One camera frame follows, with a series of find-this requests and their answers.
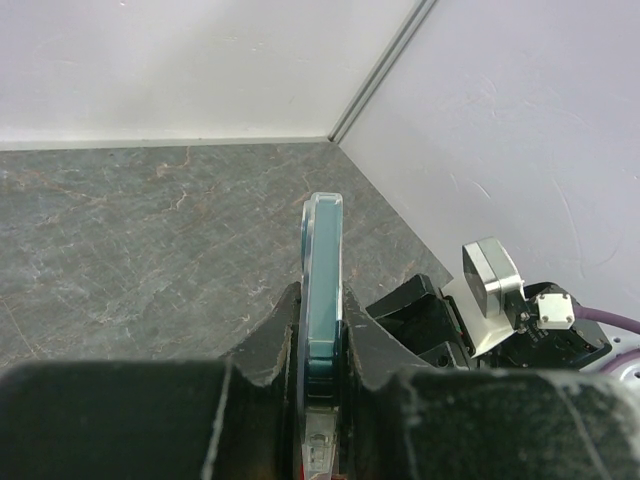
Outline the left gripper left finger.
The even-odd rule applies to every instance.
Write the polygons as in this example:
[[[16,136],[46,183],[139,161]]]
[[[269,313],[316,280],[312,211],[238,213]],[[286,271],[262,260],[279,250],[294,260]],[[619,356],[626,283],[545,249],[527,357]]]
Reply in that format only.
[[[5,479],[295,479],[300,286],[219,358],[40,361],[1,377]]]

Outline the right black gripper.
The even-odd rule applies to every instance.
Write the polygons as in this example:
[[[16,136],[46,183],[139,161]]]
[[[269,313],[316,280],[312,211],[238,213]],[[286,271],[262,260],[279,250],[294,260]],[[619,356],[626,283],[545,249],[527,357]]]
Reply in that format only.
[[[454,298],[416,274],[366,307],[404,347],[437,369],[478,370],[480,361]]]

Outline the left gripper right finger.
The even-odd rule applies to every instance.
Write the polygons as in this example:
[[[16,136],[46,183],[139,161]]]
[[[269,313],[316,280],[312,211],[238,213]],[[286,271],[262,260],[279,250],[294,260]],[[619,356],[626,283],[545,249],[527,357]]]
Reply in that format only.
[[[343,297],[352,479],[635,479],[639,400],[562,370],[436,369]]]

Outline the smartphone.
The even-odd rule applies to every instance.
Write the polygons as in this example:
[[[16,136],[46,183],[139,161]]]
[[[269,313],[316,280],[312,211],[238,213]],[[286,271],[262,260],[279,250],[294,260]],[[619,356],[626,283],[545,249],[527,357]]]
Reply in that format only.
[[[343,197],[316,192],[301,220],[297,413],[302,476],[330,479],[338,444],[342,360]]]

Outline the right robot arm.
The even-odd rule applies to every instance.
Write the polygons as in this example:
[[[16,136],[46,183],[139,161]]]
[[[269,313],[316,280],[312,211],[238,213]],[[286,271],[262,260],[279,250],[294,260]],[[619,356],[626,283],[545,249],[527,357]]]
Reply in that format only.
[[[551,282],[500,290],[470,277],[437,288],[416,274],[367,312],[436,368],[583,370],[596,364],[601,373],[631,368],[639,375],[638,350],[615,354],[602,328],[638,333],[638,321],[584,307]]]

